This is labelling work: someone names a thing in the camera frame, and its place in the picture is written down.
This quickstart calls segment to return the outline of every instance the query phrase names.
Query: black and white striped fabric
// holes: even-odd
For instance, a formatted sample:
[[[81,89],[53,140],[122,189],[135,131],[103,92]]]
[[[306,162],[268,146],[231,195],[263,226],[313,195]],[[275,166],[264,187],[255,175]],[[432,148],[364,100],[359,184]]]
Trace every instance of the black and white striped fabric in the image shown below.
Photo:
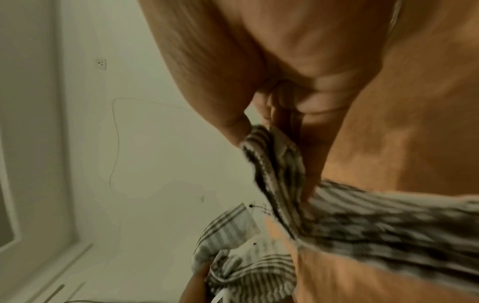
[[[236,303],[275,303],[292,295],[296,275],[281,241],[263,239],[242,256],[230,256],[260,233],[242,203],[213,220],[203,231],[191,259],[193,272],[215,257],[206,278],[213,294],[227,288]]]
[[[479,292],[479,197],[373,193],[325,180],[305,205],[301,155],[284,134],[255,126],[241,148],[270,203],[265,212],[298,246]]]

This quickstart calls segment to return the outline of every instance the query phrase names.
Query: plaid fabric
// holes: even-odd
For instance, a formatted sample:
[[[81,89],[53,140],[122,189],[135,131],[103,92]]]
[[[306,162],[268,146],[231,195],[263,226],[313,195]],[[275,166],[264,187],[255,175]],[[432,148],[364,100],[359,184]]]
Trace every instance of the plaid fabric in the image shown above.
[[[243,256],[230,256],[259,233],[244,204],[213,220],[203,231],[191,259],[193,272],[215,257],[206,278],[213,294],[228,288],[237,303],[275,303],[290,296],[296,286],[294,264],[279,241],[257,241]]]
[[[479,292],[479,197],[373,193],[324,180],[300,203],[305,169],[278,129],[242,143],[273,216],[298,246]]]

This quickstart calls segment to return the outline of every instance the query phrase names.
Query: crumpled fabric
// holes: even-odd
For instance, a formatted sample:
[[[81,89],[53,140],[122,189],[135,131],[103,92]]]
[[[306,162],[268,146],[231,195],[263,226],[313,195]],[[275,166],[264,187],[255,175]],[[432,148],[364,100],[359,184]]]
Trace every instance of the crumpled fabric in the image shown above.
[[[228,288],[237,303],[275,303],[292,295],[294,264],[280,240],[261,239],[242,256],[230,255],[259,233],[243,203],[224,212],[202,232],[191,258],[193,272],[214,257],[205,282],[215,295]]]
[[[241,148],[269,201],[264,212],[297,246],[479,292],[479,197],[374,193],[324,180],[305,204],[302,158],[281,131],[255,126]]]

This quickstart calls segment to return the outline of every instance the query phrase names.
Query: striped cloth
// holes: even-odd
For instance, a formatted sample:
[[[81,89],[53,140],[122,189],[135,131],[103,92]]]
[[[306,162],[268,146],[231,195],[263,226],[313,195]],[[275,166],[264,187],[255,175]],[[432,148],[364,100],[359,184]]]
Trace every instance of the striped cloth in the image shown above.
[[[236,303],[275,303],[290,296],[296,275],[281,241],[256,241],[242,256],[230,256],[230,250],[259,233],[243,203],[224,212],[202,232],[191,259],[193,272],[215,257],[206,277],[213,294],[228,288]]]
[[[297,246],[479,292],[478,196],[373,193],[325,180],[304,205],[305,169],[294,143],[255,126],[241,148],[269,201],[264,212]]]

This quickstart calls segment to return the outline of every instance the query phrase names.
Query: wall outlet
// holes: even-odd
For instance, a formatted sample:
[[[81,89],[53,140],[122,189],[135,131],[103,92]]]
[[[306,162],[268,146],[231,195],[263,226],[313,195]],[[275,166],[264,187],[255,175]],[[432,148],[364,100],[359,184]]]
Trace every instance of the wall outlet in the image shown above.
[[[95,66],[98,69],[106,70],[106,59],[105,58],[95,59]]]

